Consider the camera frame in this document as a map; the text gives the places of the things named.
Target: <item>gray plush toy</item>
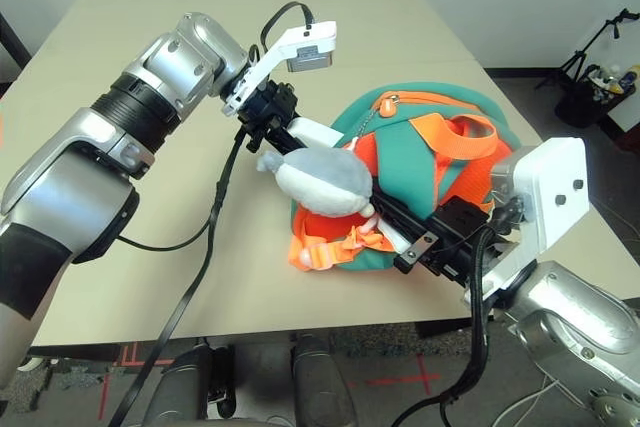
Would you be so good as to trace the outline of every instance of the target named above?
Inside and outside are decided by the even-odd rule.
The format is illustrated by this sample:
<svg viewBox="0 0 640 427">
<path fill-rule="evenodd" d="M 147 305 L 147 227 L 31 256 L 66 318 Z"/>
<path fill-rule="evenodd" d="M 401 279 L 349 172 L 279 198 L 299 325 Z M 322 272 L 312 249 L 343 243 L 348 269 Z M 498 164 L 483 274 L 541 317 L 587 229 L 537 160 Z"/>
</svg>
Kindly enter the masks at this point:
<svg viewBox="0 0 640 427">
<path fill-rule="evenodd" d="M 273 172 L 280 189 L 315 214 L 374 214 L 371 174 L 350 150 L 308 147 L 284 156 L 266 152 L 258 159 L 258 170 Z"/>
</svg>

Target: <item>table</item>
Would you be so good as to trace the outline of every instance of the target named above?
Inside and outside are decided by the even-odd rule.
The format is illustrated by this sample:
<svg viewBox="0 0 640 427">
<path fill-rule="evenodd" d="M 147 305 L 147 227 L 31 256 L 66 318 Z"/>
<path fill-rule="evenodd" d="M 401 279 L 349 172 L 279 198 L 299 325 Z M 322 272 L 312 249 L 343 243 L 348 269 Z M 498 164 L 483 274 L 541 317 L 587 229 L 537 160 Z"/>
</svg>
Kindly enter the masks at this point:
<svg viewBox="0 0 640 427">
<path fill-rule="evenodd" d="M 0 102 L 5 139 L 0 184 L 79 107 L 186 11 L 218 20 L 242 45 L 289 0 L 78 0 Z M 338 22 L 334 66 L 273 78 L 291 82 L 299 112 L 329 123 L 362 93 L 391 82 L 444 81 L 476 89 L 504 109 L 524 144 L 539 138 L 425 0 L 301 0 Z M 299 25 L 287 14 L 281 26 Z M 275 39 L 279 32 L 273 32 Z M 202 224 L 238 127 L 207 99 L 171 135 L 136 182 L 141 205 L 125 234 L 151 245 L 189 237 Z M 303 273 L 286 262 L 289 199 L 243 151 L 236 164 L 210 270 L 175 336 L 242 334 L 468 315 L 457 284 L 426 269 Z M 66 272 L 35 345 L 153 339 L 204 256 L 204 239 L 150 253 L 116 243 Z M 640 292 L 640 269 L 595 211 L 543 256 L 622 298 Z"/>
</svg>

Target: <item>green backpack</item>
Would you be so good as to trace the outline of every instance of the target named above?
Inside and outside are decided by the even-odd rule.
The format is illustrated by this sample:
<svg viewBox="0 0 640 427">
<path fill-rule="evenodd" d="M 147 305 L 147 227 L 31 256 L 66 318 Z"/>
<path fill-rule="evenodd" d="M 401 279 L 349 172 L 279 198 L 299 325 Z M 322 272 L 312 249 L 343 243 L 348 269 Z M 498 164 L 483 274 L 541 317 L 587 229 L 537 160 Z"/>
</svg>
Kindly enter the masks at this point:
<svg viewBox="0 0 640 427">
<path fill-rule="evenodd" d="M 332 127 L 344 133 L 336 147 L 357 138 L 354 153 L 381 190 L 423 219 L 454 195 L 489 211 L 491 169 L 520 146 L 491 99 L 458 85 L 434 82 L 372 90 L 351 104 Z M 292 218 L 289 261 L 302 270 L 333 265 L 380 270 L 393 265 L 396 252 L 375 226 L 369 228 L 370 219 L 359 214 L 323 217 L 296 204 Z M 361 226 L 369 230 L 363 234 Z"/>
</svg>

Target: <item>zipper pull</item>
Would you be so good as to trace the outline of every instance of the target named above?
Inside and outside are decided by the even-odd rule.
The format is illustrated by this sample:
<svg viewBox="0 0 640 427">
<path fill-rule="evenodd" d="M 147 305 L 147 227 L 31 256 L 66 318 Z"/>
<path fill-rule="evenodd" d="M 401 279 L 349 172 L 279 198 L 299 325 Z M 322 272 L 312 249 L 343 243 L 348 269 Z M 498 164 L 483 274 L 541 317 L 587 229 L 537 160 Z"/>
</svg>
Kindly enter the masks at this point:
<svg viewBox="0 0 640 427">
<path fill-rule="evenodd" d="M 398 103 L 399 97 L 397 95 L 392 95 L 383 99 L 380 103 L 380 117 L 393 117 L 396 115 L 398 108 L 396 104 Z"/>
</svg>

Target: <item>black cable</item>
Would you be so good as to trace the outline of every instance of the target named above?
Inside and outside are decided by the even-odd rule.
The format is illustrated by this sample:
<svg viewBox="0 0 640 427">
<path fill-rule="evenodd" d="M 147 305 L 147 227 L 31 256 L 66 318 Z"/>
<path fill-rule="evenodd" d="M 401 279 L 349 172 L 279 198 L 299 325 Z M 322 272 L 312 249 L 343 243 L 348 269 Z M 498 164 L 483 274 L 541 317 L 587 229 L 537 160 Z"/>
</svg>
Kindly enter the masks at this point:
<svg viewBox="0 0 640 427">
<path fill-rule="evenodd" d="M 208 225 L 209 225 L 209 219 L 207 219 L 204 225 L 200 227 L 200 230 L 198 230 L 195 234 L 193 234 L 193 236 L 191 236 L 189 239 L 185 240 L 184 242 L 180 242 L 179 244 L 172 245 L 170 247 L 151 247 L 149 245 L 144 245 L 139 242 L 136 242 L 135 240 L 128 239 L 127 237 L 123 237 L 122 235 L 119 235 L 118 237 L 116 237 L 116 239 L 118 239 L 121 242 L 124 242 L 125 244 L 129 244 L 132 247 L 135 247 L 137 249 L 148 250 L 149 252 L 171 252 L 172 250 L 179 250 L 179 249 L 182 249 L 183 247 L 186 247 L 187 245 L 193 244 L 196 240 L 200 238 L 200 236 L 204 233 L 204 231 L 207 230 Z"/>
<path fill-rule="evenodd" d="M 162 353 L 162 349 L 164 348 L 166 343 L 169 341 L 171 334 L 173 333 L 176 326 L 178 325 L 178 322 L 180 321 L 182 314 L 184 314 L 184 311 L 189 305 L 189 302 L 191 301 L 193 294 L 198 289 L 200 282 L 204 278 L 204 275 L 206 274 L 207 269 L 209 268 L 209 262 L 211 261 L 211 257 L 213 256 L 213 240 L 215 237 L 216 225 L 218 223 L 218 216 L 220 214 L 220 210 L 222 209 L 222 204 L 224 202 L 224 198 L 227 193 L 227 186 L 229 185 L 229 179 L 231 177 L 233 164 L 235 163 L 235 160 L 238 155 L 238 151 L 240 150 L 240 146 L 242 145 L 244 136 L 245 136 L 245 131 L 244 129 L 241 128 L 236 134 L 233 147 L 231 149 L 231 152 L 229 153 L 229 157 L 227 157 L 227 161 L 224 165 L 224 168 L 222 169 L 220 178 L 216 183 L 215 200 L 213 202 L 213 206 L 211 207 L 211 214 L 209 216 L 209 219 L 205 227 L 205 230 L 208 230 L 207 252 L 205 254 L 204 261 L 202 262 L 202 267 L 200 267 L 200 270 L 198 271 L 196 277 L 191 282 L 191 285 L 189 285 L 185 293 L 182 295 L 180 302 L 178 302 L 178 305 L 176 305 L 176 308 L 171 314 L 171 317 L 169 317 L 169 320 L 167 321 L 164 328 L 162 329 L 162 332 L 158 336 L 158 340 L 156 340 L 156 343 L 153 346 L 153 349 L 149 354 L 149 357 L 147 357 L 147 359 L 145 360 L 144 365 L 142 366 L 142 369 L 140 369 L 140 372 L 138 372 L 138 375 L 136 376 L 135 380 L 129 387 L 129 390 L 127 391 L 123 399 L 120 401 L 120 405 L 116 409 L 116 412 L 113 414 L 113 417 L 111 418 L 111 422 L 109 422 L 109 427 L 120 427 L 120 425 L 122 425 L 122 422 L 127 416 L 129 409 L 131 409 L 131 406 L 133 405 L 136 398 L 138 397 L 138 394 L 140 393 L 142 386 L 147 380 L 147 377 L 149 376 L 151 369 L 155 365 L 156 360 L 158 360 L 158 358 L 160 357 L 160 354 Z"/>
<path fill-rule="evenodd" d="M 266 54 L 269 48 L 267 47 L 267 35 L 269 35 L 269 31 L 273 28 L 280 17 L 284 15 L 285 12 L 291 10 L 294 7 L 300 7 L 302 9 L 302 13 L 304 14 L 304 23 L 307 26 L 307 29 L 311 28 L 311 24 L 315 23 L 315 19 L 313 18 L 313 14 L 311 13 L 311 9 L 301 2 L 293 1 L 287 2 L 280 9 L 273 14 L 264 27 L 262 28 L 262 32 L 260 32 L 260 43 L 262 44 L 262 48 L 264 49 L 264 53 Z"/>
<path fill-rule="evenodd" d="M 449 422 L 449 418 L 447 417 L 447 404 L 440 404 L 440 418 L 442 419 L 444 427 L 451 427 L 451 423 Z"/>
<path fill-rule="evenodd" d="M 415 414 L 417 411 L 430 405 L 440 404 L 440 417 L 445 426 L 451 424 L 447 419 L 446 408 L 456 401 L 462 394 L 468 392 L 476 386 L 487 364 L 489 352 L 489 336 L 487 334 L 488 313 L 495 302 L 490 298 L 483 303 L 482 292 L 482 264 L 484 252 L 493 239 L 495 232 L 490 225 L 484 225 L 474 240 L 472 250 L 472 271 L 469 275 L 469 293 L 471 304 L 471 357 L 464 371 L 455 384 L 444 392 L 416 402 L 407 410 L 402 412 L 393 422 L 392 427 L 399 427 L 402 422 Z"/>
</svg>

